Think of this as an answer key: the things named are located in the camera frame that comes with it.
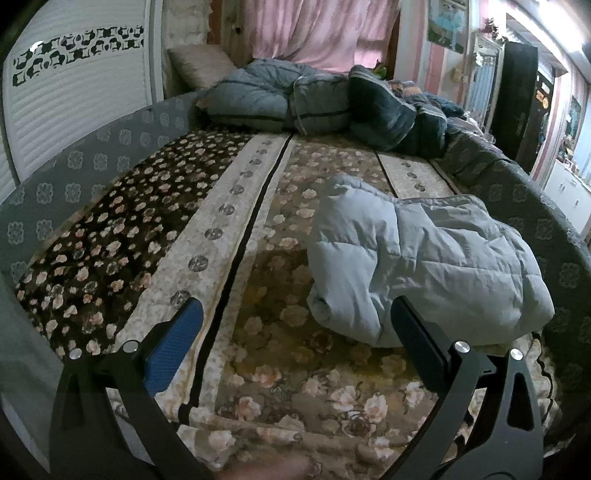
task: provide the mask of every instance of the hand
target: hand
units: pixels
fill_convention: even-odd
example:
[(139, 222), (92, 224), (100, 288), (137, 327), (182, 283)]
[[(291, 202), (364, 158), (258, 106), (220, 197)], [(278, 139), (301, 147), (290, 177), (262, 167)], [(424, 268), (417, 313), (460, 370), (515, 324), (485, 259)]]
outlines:
[(305, 456), (279, 457), (265, 463), (247, 463), (216, 474), (216, 480), (303, 480), (313, 470)]

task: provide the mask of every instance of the pink curtain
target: pink curtain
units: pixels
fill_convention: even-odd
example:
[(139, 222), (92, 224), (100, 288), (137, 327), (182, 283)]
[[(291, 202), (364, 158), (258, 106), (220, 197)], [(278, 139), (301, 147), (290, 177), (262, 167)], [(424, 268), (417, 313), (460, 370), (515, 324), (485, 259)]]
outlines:
[(255, 58), (279, 57), (329, 72), (385, 57), (398, 0), (245, 0)]
[(370, 0), (357, 41), (355, 64), (374, 67), (376, 60), (385, 61), (398, 7), (398, 0)]

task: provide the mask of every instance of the framed picture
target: framed picture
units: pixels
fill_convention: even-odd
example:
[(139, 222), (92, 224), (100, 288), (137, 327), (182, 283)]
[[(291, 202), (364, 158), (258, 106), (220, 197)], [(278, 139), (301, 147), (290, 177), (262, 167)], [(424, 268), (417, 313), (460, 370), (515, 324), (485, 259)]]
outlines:
[(579, 122), (581, 120), (581, 106), (575, 97), (570, 99), (570, 110), (566, 118), (566, 135), (570, 135), (573, 140), (577, 138), (579, 131)]
[(430, 0), (427, 38), (463, 54), (468, 44), (468, 1)]

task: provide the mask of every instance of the black metal bracket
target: black metal bracket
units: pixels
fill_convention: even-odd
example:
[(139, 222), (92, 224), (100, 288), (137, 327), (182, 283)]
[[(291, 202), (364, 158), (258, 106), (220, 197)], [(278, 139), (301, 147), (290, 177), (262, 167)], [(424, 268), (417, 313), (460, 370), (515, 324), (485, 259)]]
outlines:
[[(150, 353), (174, 326), (157, 325), (143, 342), (91, 356), (70, 353), (54, 405), (50, 437), (51, 473), (60, 480), (211, 480), (212, 473), (185, 447), (144, 387)], [(394, 300), (392, 325), (424, 385), (438, 396), (433, 411), (383, 480), (538, 480), (543, 435), (536, 395), (523, 355), (475, 352), (425, 322), (404, 297)], [(117, 388), (154, 465), (129, 452), (105, 388)], [(442, 464), (465, 417), (474, 390), (486, 388), (466, 448)]]
[[(392, 325), (425, 386), (439, 399), (384, 480), (538, 480), (543, 465), (540, 412), (523, 354), (504, 357), (452, 342), (425, 322), (405, 297), (394, 300)], [(486, 388), (466, 449), (442, 465), (474, 390)]]

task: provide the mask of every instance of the poster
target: poster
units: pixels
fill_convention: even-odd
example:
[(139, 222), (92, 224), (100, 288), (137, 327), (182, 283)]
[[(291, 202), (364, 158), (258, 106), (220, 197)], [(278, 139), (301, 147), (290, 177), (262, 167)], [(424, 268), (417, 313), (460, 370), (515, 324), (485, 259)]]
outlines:
[(463, 54), (468, 44), (468, 0), (430, 0), (427, 38)]

